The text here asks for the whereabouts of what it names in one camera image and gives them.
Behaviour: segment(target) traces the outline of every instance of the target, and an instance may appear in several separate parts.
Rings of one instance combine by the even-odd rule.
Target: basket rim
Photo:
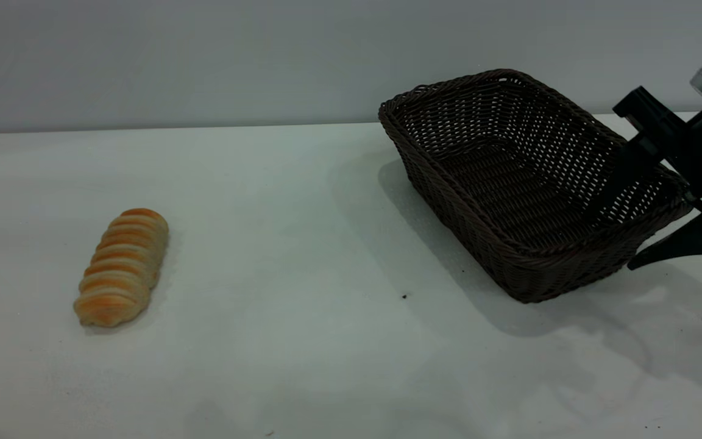
[[[453,80],[441,81],[435,84],[421,84],[414,87],[414,89],[411,91],[401,93],[390,100],[383,102],[378,110],[378,119],[384,123],[384,125],[388,123],[395,128],[396,131],[396,133],[388,134],[390,136],[396,134],[397,136],[401,137],[402,141],[404,141],[402,144],[407,145],[407,147],[409,147],[411,150],[403,151],[404,153],[416,153],[422,159],[426,160],[429,166],[437,171],[441,180],[443,180],[451,188],[451,190],[459,196],[460,200],[462,200],[463,204],[465,204],[467,211],[472,212],[476,219],[480,223],[484,224],[491,231],[491,234],[498,239],[498,246],[500,244],[504,246],[505,256],[507,259],[518,259],[519,264],[525,266],[535,266],[539,269],[562,264],[563,262],[567,262],[571,259],[584,259],[586,258],[587,252],[601,252],[607,248],[608,242],[612,237],[614,237],[614,239],[611,241],[624,242],[630,237],[652,233],[652,223],[657,223],[656,230],[658,230],[691,210],[691,207],[682,201],[682,197],[686,191],[682,178],[671,170],[668,170],[666,167],[659,165],[655,170],[657,175],[665,180],[669,180],[672,184],[678,187],[679,196],[674,197],[674,199],[672,199],[671,202],[666,205],[660,205],[657,208],[644,213],[643,215],[629,219],[623,223],[615,223],[608,227],[596,230],[579,241],[565,244],[545,248],[535,248],[516,241],[510,237],[509,234],[505,233],[504,230],[496,225],[495,221],[491,219],[484,209],[480,208],[476,200],[471,197],[470,194],[468,194],[462,185],[457,183],[454,177],[452,177],[451,174],[446,171],[437,160],[433,159],[432,156],[429,155],[429,153],[427,153],[426,150],[424,150],[424,148],[422,148],[418,142],[415,141],[415,139],[413,139],[409,131],[402,127],[398,117],[395,114],[395,110],[398,108],[398,106],[404,103],[421,101],[444,91],[455,89],[457,87],[463,87],[474,82],[488,81],[495,78],[513,78],[529,83],[530,86],[536,87],[549,98],[557,101],[560,106],[564,106],[576,120],[579,122],[584,122],[585,124],[596,129],[601,136],[605,137],[605,140],[612,142],[612,144],[622,147],[627,140],[615,133],[610,128],[606,127],[601,121],[597,120],[596,117],[592,116],[590,112],[580,108],[573,101],[560,94],[560,92],[518,70],[488,70],[486,72],[467,75]],[[543,259],[537,262],[532,258],[549,259]]]

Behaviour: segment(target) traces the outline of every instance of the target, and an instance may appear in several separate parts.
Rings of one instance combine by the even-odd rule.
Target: brown woven basket
[[[378,117],[413,186],[521,302],[607,277],[690,211],[681,178],[661,166],[585,219],[625,140],[515,70],[418,86],[382,103]]]

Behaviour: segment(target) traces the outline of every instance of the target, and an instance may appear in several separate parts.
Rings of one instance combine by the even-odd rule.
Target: bread roll
[[[114,327],[151,300],[169,227],[158,213],[131,209],[110,222],[80,281],[74,309],[80,324]]]

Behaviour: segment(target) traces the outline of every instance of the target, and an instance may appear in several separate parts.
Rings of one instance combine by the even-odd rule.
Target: white backdrop
[[[0,0],[0,131],[369,121],[498,67],[697,109],[701,64],[688,0]]]

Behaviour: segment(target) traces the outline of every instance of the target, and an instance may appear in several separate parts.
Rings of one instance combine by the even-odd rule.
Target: tabletop
[[[81,327],[134,207],[151,305]],[[702,256],[523,305],[378,123],[0,134],[0,439],[45,437],[702,437]]]

